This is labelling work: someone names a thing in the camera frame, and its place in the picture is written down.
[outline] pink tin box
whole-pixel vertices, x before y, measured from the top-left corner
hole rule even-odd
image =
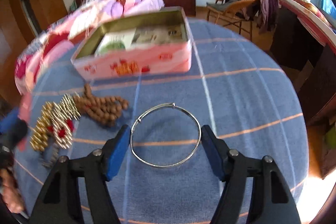
[[[71,62],[86,80],[187,72],[192,40],[183,9],[164,8],[103,23]]]

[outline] open box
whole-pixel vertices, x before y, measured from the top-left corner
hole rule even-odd
[[[179,39],[156,44],[139,44],[139,47],[116,49],[95,55],[98,46],[108,34],[148,28],[178,28]],[[71,62],[86,80],[107,79],[141,74],[186,72],[191,67],[192,34],[182,8],[164,8],[105,22],[90,33],[71,57]]]

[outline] blue tablecloth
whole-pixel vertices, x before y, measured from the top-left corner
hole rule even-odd
[[[130,108],[113,128],[102,128],[82,117],[75,142],[62,151],[74,159],[100,148],[124,123],[132,125],[142,112],[175,102],[208,124],[229,147],[248,157],[271,155],[296,201],[308,174],[308,145],[299,100],[290,80],[262,50],[238,34],[206,21],[190,19],[194,37],[192,67],[178,75],[154,75],[91,82],[97,96],[120,95]],[[65,93],[82,92],[84,80],[70,63],[73,51],[54,63],[33,92],[30,126],[35,126],[45,101],[59,102]],[[165,109],[137,127],[136,152],[145,160],[168,164],[188,155],[197,139],[193,121]],[[16,152],[16,176],[29,213],[49,170],[31,147]],[[84,180],[80,196],[84,218],[91,223]],[[249,209],[252,179],[248,179],[239,223]],[[209,222],[223,184],[211,171],[202,146],[186,163],[169,169],[142,164],[127,151],[118,175],[108,183],[118,216],[125,223]]]

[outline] metal screw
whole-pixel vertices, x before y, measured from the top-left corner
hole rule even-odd
[[[270,156],[265,156],[264,157],[264,160],[267,162],[267,163],[271,163],[271,162],[273,162],[273,159],[272,159],[272,157],[270,157]]]
[[[94,156],[100,156],[103,153],[103,151],[101,149],[96,149],[92,152],[92,154]]]
[[[10,149],[7,146],[2,146],[2,150],[9,153]]]
[[[58,161],[59,161],[59,162],[66,162],[68,159],[69,159],[69,158],[68,158],[67,156],[60,156],[60,157],[58,158]]]
[[[229,153],[230,153],[230,155],[233,156],[233,157],[236,157],[236,156],[239,155],[239,152],[238,152],[237,149],[230,149],[230,150],[229,150]]]

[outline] wooden floor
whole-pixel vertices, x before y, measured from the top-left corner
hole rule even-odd
[[[207,10],[205,7],[196,8],[196,18],[205,19],[207,17]],[[249,29],[249,22],[243,22],[243,28]],[[226,27],[232,31],[238,32],[235,26]],[[273,32],[259,34],[259,29],[256,22],[253,22],[253,37],[252,42],[256,44],[263,51],[268,52],[273,41]],[[249,34],[242,31],[241,35],[249,39]],[[294,80],[298,74],[297,70],[290,68],[283,68],[290,80]],[[321,178],[320,162],[322,153],[323,136],[326,132],[326,126],[309,126],[307,127],[308,145],[309,145],[309,173],[306,179],[304,191],[302,192],[300,201],[298,203],[298,211],[302,223],[309,223],[316,216],[321,209],[326,199],[328,198],[333,186],[336,182],[336,172],[329,175],[325,180]]]

